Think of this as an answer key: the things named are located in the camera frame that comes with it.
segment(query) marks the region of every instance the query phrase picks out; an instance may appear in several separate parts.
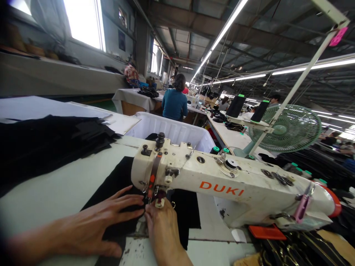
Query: black thread spool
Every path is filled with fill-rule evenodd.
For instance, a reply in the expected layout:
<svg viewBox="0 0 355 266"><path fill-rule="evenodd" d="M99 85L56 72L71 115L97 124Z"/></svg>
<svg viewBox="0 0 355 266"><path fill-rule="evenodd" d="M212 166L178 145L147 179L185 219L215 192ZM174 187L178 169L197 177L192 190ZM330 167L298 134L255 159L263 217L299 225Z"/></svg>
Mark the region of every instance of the black thread spool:
<svg viewBox="0 0 355 266"><path fill-rule="evenodd" d="M243 94L239 94L237 97L234 97L226 112L226 115L237 118L240 114L241 109L243 108L245 99L246 98Z"/></svg>
<svg viewBox="0 0 355 266"><path fill-rule="evenodd" d="M268 106L269 106L269 101L267 100L262 101L250 120L253 122L260 122Z"/></svg>

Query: white plastic bin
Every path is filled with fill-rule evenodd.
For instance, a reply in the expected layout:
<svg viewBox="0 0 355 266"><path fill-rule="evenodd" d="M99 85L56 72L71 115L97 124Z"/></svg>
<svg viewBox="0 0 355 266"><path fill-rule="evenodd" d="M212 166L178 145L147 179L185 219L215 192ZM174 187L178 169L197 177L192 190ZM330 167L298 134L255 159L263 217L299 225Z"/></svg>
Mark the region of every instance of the white plastic bin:
<svg viewBox="0 0 355 266"><path fill-rule="evenodd" d="M126 136L145 139L152 133L164 132L165 137L170 139L171 143L179 145L181 142L191 142L191 146L196 145L195 149L198 151L209 153L215 146L210 133L202 127L145 112L137 112L134 116L141 120L127 131Z"/></svg>

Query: hand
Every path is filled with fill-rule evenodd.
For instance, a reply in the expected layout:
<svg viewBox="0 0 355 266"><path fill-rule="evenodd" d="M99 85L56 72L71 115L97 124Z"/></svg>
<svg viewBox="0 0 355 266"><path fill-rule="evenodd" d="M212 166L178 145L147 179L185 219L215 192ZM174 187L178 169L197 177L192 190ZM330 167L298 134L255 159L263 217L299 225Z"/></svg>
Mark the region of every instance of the hand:
<svg viewBox="0 0 355 266"><path fill-rule="evenodd" d="M179 238L178 219L170 202L164 198L162 209L154 203L145 205L149 239L158 265L192 265Z"/></svg>
<svg viewBox="0 0 355 266"><path fill-rule="evenodd" d="M128 206L143 205L143 196L125 195L132 186L77 214L56 220L44 227L10 240L9 248L19 265L32 265L52 255L102 255L121 257L115 242L102 241L105 229L113 224L139 217L144 209L120 211Z"/></svg>

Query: left hand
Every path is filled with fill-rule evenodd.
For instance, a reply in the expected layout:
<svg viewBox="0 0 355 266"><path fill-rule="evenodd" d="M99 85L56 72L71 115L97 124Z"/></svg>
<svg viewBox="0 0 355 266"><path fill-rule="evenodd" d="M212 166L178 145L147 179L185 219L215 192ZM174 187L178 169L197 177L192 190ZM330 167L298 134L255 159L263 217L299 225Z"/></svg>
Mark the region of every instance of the left hand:
<svg viewBox="0 0 355 266"><path fill-rule="evenodd" d="M141 216L144 209L120 212L132 205L143 205L143 196L125 195L132 186L72 216L56 220L34 231L10 240L9 248L19 265L36 264L57 254L79 256L102 255L121 257L122 249L115 242L103 241L107 227Z"/></svg>

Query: dark hair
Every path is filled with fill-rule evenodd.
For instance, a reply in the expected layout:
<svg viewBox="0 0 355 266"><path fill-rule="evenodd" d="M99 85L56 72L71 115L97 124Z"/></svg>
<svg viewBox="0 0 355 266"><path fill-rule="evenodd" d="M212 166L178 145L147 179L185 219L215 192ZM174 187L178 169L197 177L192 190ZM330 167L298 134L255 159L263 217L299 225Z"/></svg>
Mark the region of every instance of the dark hair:
<svg viewBox="0 0 355 266"><path fill-rule="evenodd" d="M132 67L136 68L136 65L132 62L132 61L129 61L128 62Z"/></svg>
<svg viewBox="0 0 355 266"><path fill-rule="evenodd" d="M332 132L332 136L333 136L333 137L338 137L338 136L340 136L340 134L341 134L341 133L339 133L339 132Z"/></svg>
<svg viewBox="0 0 355 266"><path fill-rule="evenodd" d="M272 96L270 99L275 99L280 101L281 100L281 96L279 94L275 94L274 96Z"/></svg>
<svg viewBox="0 0 355 266"><path fill-rule="evenodd" d="M173 86L177 91L182 92L185 88L185 83L186 78L183 74L180 73L176 75Z"/></svg>
<svg viewBox="0 0 355 266"><path fill-rule="evenodd" d="M225 104L226 101L228 101L228 100L229 100L229 98L227 96L224 96L224 98L222 99L222 104Z"/></svg>

